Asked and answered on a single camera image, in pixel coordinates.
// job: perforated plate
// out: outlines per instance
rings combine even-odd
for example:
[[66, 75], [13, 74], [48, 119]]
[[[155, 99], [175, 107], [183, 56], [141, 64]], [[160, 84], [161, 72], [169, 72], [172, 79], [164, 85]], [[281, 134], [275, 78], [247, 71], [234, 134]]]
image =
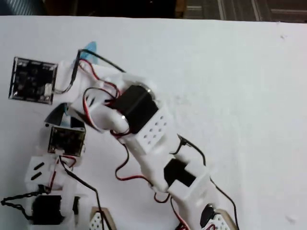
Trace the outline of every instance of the perforated plate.
[[[107, 227], [106, 221], [104, 220], [104, 226], [105, 230], [111, 230]], [[100, 213], [95, 213], [94, 217], [92, 218], [90, 222], [90, 230], [102, 230], [102, 223], [101, 223], [101, 217]]]
[[212, 224], [215, 225], [216, 230], [236, 230], [236, 227], [228, 213], [224, 210], [220, 210], [219, 213], [220, 214], [215, 214], [213, 219], [211, 219], [202, 230], [207, 230]]

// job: white table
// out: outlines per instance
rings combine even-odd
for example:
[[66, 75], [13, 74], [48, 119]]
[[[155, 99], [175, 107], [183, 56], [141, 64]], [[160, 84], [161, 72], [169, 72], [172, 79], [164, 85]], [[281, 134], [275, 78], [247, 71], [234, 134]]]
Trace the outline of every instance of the white table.
[[[306, 228], [305, 24], [4, 16], [0, 29], [1, 197], [25, 192], [39, 129], [59, 102], [8, 100], [13, 57], [73, 60], [96, 41], [99, 54], [157, 83], [179, 133], [204, 150], [214, 180], [235, 200], [242, 230]], [[126, 155], [110, 135], [87, 129], [86, 144], [77, 173], [98, 188], [118, 229], [174, 229], [170, 205], [155, 203], [145, 182], [115, 179]], [[121, 174], [139, 171], [131, 160]], [[25, 220], [0, 207], [0, 225], [23, 229]]]

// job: black circuit board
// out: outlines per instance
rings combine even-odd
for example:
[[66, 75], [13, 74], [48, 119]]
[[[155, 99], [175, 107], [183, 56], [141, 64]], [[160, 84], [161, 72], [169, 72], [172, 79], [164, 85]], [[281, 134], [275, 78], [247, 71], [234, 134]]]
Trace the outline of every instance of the black circuit board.
[[80, 157], [85, 138], [84, 129], [53, 126], [50, 133], [48, 152], [63, 150], [64, 155]]
[[58, 65], [15, 57], [9, 99], [52, 104]]

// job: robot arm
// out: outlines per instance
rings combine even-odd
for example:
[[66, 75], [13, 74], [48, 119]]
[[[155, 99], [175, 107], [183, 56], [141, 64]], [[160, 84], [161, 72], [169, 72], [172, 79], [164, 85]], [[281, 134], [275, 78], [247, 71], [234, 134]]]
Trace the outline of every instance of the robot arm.
[[[118, 95], [110, 83], [118, 87]], [[215, 187], [203, 162], [187, 160], [178, 149], [173, 120], [150, 81], [127, 73], [97, 80], [67, 112], [99, 132], [110, 130], [125, 144], [154, 188], [176, 201], [187, 229], [206, 226], [205, 210], [216, 204]]]

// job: mounting hole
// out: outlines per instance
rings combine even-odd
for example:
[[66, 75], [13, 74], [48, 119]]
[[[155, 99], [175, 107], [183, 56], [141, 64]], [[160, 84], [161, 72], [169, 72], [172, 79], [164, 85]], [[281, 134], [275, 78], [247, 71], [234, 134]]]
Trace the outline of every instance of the mounting hole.
[[90, 103], [90, 107], [94, 104], [94, 101], [95, 101], [95, 98], [93, 98], [92, 100], [91, 100], [91, 103]]

